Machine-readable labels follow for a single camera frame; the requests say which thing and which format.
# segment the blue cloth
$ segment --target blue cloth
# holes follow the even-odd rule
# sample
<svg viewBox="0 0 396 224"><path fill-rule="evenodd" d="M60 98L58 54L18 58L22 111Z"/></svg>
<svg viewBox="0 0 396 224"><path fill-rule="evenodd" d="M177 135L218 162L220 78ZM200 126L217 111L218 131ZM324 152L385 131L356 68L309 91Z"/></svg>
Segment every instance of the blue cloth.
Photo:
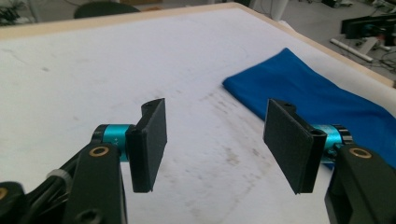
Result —
<svg viewBox="0 0 396 224"><path fill-rule="evenodd" d="M383 107L338 88L289 49L223 81L224 88L261 119L268 98L297 106L310 124L341 124L356 144L396 167L396 118Z"/></svg>

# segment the brass screw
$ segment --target brass screw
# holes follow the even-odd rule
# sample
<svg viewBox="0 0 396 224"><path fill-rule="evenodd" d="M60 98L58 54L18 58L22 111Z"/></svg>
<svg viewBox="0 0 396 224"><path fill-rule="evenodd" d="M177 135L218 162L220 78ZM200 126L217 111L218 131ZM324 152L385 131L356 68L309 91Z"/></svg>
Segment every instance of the brass screw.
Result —
<svg viewBox="0 0 396 224"><path fill-rule="evenodd" d="M108 147L95 147L91 149L90 156L92 157L101 157L107 154L109 151Z"/></svg>
<svg viewBox="0 0 396 224"><path fill-rule="evenodd" d="M6 188L0 188L0 200L4 199L8 193Z"/></svg>
<svg viewBox="0 0 396 224"><path fill-rule="evenodd" d="M372 154L362 148L358 148L358 147L353 147L349 149L349 152L357 157L360 157L362 159L370 159L372 158Z"/></svg>

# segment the black chair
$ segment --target black chair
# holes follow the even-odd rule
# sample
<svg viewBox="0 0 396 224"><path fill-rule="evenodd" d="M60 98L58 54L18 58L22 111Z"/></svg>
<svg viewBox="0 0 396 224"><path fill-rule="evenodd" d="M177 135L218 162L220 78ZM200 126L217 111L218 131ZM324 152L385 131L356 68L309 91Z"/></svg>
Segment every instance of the black chair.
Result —
<svg viewBox="0 0 396 224"><path fill-rule="evenodd" d="M78 7L74 18L101 17L124 13L140 12L139 9L122 3L115 2L91 2Z"/></svg>

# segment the tabletop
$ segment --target tabletop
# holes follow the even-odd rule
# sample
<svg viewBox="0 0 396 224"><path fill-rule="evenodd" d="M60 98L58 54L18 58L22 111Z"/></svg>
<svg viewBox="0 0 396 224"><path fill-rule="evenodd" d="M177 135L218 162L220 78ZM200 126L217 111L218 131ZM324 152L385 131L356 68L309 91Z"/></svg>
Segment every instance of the tabletop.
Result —
<svg viewBox="0 0 396 224"><path fill-rule="evenodd" d="M283 48L396 116L389 80L233 3L2 29L0 181L32 190L96 126L137 123L143 103L165 98L154 191L132 193L121 165L130 223L329 223L331 171L320 167L314 193L294 195L264 122L221 86Z"/></svg>

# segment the floor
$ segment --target floor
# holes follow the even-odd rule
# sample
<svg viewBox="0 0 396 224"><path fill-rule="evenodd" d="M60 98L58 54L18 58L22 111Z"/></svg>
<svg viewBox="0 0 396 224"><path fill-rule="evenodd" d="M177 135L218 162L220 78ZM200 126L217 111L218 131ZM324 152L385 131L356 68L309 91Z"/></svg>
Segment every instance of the floor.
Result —
<svg viewBox="0 0 396 224"><path fill-rule="evenodd" d="M35 0L35 3L39 9L38 11L42 21L62 21L72 20L75 9L79 5L89 1L91 0ZM273 1L274 0L258 0L253 8L271 17L271 5ZM375 60L372 63L367 63L330 43L331 38L341 40L349 46L354 46L358 42L356 40L345 40L342 35L339 35L341 20L368 15L381 15L389 10L387 7L375 8L370 4L369 0L352 0L351 2L353 5L350 7L332 8L322 4L319 0L290 0L281 20L288 23L295 31L313 39L319 44L339 52L389 79L396 80L395 69L386 67L379 62L381 58L387 59L389 63L396 62L396 54L392 53L394 51L393 48L390 50L390 54L382 49L371 50L368 55L375 58ZM192 7L204 4L207 4L207 0L163 0L161 4L141 5L136 7L139 9L148 9L151 7L167 9L173 7Z"/></svg>

